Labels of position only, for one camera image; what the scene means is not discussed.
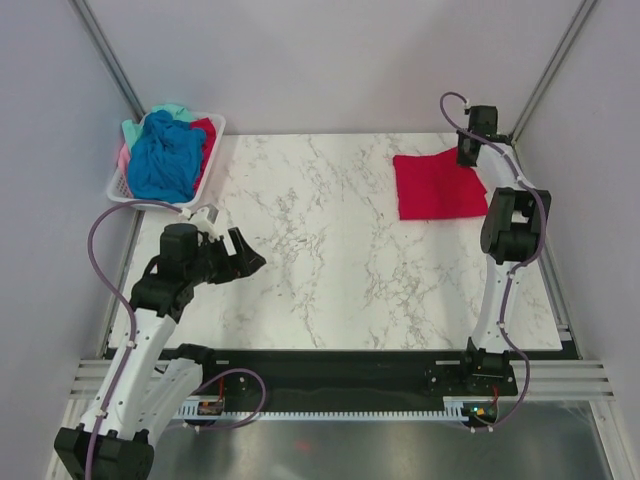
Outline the white plastic laundry basket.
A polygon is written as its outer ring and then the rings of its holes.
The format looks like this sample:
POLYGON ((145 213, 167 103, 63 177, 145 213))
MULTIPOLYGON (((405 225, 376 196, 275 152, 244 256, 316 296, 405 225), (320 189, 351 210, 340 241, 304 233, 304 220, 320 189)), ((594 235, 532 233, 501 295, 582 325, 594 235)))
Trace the white plastic laundry basket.
MULTIPOLYGON (((212 143, 209 155, 203 161, 204 170, 202 171, 200 181, 198 183, 198 188, 195 190, 193 198, 186 203, 176 203, 176 206, 178 208, 192 208, 200 202, 200 199, 206 190, 206 185, 210 173, 212 172, 215 165, 216 156, 220 150, 222 138, 224 136, 226 128, 226 119, 220 114, 209 112, 197 112, 195 114, 201 115, 203 118, 208 118, 210 120, 216 130, 216 138, 212 143)), ((120 170, 119 167, 116 167, 114 171, 113 177, 107 186, 106 194, 108 199, 115 203, 125 203, 134 199, 133 194, 129 189, 126 175, 120 170)))

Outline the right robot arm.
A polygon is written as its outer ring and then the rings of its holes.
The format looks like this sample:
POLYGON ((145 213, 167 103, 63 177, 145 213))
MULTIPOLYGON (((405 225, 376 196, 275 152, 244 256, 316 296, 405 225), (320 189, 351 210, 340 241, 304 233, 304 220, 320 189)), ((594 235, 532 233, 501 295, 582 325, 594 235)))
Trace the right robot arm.
POLYGON ((526 179, 507 137, 498 133, 494 106, 467 106, 466 132, 458 133, 457 164, 474 168, 494 187, 480 233, 487 273, 480 314, 458 368, 458 381, 477 394, 512 387, 509 337, 515 295, 525 268, 544 248, 551 194, 526 179))

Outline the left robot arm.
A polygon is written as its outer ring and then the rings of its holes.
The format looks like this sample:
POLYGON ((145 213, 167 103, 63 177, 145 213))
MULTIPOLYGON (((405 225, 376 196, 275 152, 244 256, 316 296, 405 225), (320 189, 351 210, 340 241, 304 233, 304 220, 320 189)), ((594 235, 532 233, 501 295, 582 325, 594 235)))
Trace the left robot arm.
POLYGON ((163 431, 193 393, 208 393, 219 369, 204 351, 170 360, 158 383, 156 363, 201 284, 249 277, 266 263, 238 228, 228 231, 234 250, 192 223, 166 226, 159 253, 147 264, 125 305, 130 324, 107 374, 74 428, 61 428, 54 450, 74 479, 145 479, 163 431))

